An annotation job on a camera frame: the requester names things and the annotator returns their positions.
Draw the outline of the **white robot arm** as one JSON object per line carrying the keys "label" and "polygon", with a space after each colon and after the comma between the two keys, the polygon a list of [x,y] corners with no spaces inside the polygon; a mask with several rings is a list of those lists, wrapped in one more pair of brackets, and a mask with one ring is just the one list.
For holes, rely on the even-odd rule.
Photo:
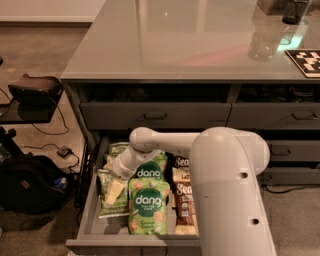
{"label": "white robot arm", "polygon": [[257,182],[270,159],[264,139],[227,127],[201,133],[139,127],[111,173],[127,180],[157,150],[189,159],[201,256],[277,256]]}

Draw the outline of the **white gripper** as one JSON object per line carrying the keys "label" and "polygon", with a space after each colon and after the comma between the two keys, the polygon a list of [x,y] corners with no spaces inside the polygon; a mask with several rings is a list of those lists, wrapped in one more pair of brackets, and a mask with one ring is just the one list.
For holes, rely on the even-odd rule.
{"label": "white gripper", "polygon": [[[126,167],[119,157],[116,157],[113,161],[107,162],[103,166],[103,169],[111,171],[114,177],[121,180],[129,180],[136,172],[135,169]],[[105,203],[107,205],[113,205],[122,193],[124,184],[121,180],[115,179],[109,184],[105,198]]]}

